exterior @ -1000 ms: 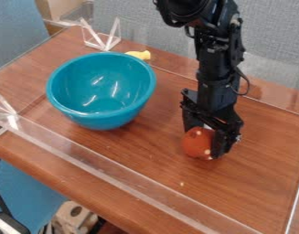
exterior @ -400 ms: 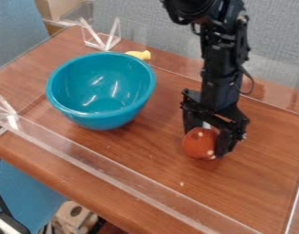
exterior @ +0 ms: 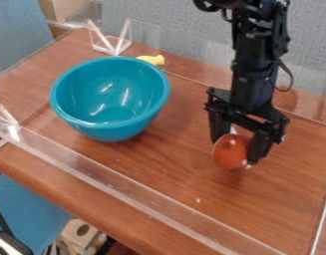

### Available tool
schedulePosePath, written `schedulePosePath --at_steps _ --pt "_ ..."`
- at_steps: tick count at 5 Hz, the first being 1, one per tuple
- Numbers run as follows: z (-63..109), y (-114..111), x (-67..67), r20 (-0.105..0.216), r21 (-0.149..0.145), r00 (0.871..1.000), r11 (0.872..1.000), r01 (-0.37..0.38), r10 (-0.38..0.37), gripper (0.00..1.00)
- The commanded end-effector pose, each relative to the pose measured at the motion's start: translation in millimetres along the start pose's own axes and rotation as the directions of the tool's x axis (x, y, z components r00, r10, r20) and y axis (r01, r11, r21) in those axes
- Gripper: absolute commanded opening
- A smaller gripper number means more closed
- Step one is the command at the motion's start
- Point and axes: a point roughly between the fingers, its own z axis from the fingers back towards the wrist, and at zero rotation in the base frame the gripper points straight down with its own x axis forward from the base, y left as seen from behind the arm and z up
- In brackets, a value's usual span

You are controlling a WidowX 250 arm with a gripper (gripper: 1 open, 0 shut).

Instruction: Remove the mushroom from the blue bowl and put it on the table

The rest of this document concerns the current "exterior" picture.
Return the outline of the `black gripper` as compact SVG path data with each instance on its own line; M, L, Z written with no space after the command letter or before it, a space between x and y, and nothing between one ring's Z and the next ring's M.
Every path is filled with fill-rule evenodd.
M229 102L230 91L210 87L206 93L203 109L209 115L210 140L217 142L233 125L255 132L247 146L247 163L254 165L267 156L273 143L285 142L290 118L271 102L247 112Z

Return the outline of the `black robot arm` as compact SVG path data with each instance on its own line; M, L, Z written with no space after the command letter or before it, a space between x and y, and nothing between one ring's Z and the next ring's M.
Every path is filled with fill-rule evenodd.
M271 104L278 72L289 70L281 57L289 52L290 0L192 0L192 4L203 12L218 12L231 26L231 87L206 90L210 139L218 142L233 126L251 131L246 160L254 165L283 142L290 123Z

